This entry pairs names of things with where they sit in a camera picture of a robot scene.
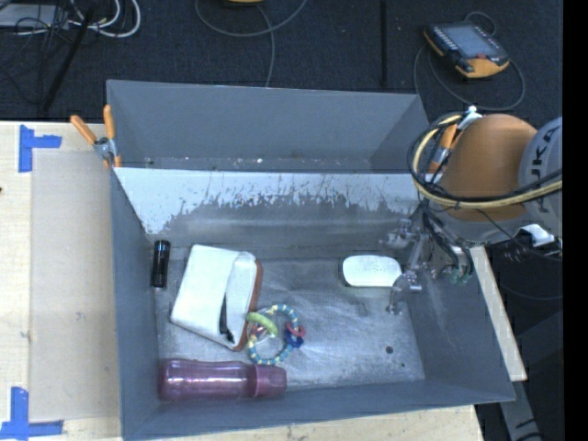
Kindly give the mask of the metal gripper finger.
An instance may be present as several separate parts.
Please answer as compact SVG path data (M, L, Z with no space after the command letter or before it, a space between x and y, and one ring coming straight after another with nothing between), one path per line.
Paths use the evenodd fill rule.
M388 312L398 315L400 313L400 303L406 301L413 294L420 293L422 285L415 271L403 272L394 282L390 289L390 300Z
M400 220L397 226L379 240L388 249L405 249L413 239L413 222Z

